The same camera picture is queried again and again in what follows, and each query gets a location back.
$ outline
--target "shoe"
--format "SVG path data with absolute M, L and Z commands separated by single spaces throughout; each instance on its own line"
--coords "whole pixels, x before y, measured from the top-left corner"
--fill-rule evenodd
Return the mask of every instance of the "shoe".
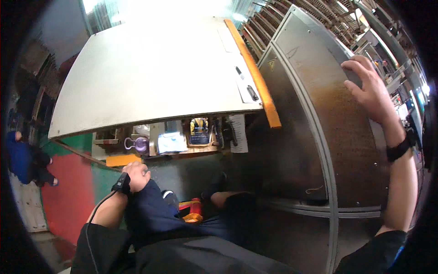
M 201 198 L 203 200 L 210 200 L 213 194 L 216 192 L 222 192 L 225 191 L 226 188 L 226 182 L 227 182 L 227 175 L 225 172 L 222 172 L 222 176 L 220 176 L 216 182 L 213 182 L 209 189 L 201 193 Z
M 161 194 L 163 195 L 164 201 L 170 205 L 172 213 L 177 215 L 180 212 L 180 201 L 176 194 L 173 193 L 172 190 L 163 190 Z

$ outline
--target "white wall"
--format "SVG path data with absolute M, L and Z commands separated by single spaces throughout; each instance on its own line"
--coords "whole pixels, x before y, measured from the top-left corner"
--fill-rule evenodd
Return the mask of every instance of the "white wall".
M 88 40 L 79 5 L 78 0 L 54 0 L 36 26 L 41 42 L 55 54 L 57 67 L 81 51 Z

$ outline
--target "white table top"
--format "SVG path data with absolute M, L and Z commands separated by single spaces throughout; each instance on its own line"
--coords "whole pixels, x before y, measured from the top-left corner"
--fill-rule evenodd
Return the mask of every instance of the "white table top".
M 92 35 L 61 89 L 49 139 L 261 110 L 258 102 L 242 102 L 234 65 L 252 78 L 240 53 L 226 52 L 218 28 L 226 28 L 223 18 L 181 17 L 126 23 Z

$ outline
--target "wrist strap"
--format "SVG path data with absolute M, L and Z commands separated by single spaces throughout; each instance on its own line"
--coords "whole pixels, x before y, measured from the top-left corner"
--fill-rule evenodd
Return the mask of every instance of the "wrist strap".
M 411 144 L 407 135 L 403 142 L 401 142 L 398 146 L 387 147 L 386 156 L 388 157 L 388 162 L 394 163 L 397 159 L 403 156 L 410 147 Z
M 129 195 L 131 193 L 131 187 L 129 186 L 130 182 L 131 178 L 129 177 L 128 173 L 123 172 L 117 182 L 111 188 L 111 191 L 120 191 L 123 194 Z

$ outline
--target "blue jacket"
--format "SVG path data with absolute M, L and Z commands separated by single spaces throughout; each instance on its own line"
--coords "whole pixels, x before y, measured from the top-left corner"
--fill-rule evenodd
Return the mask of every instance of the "blue jacket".
M 7 134 L 7 152 L 11 160 L 11 172 L 14 173 L 23 184 L 30 183 L 29 167 L 32 162 L 31 148 L 28 143 L 16 142 L 15 131 Z

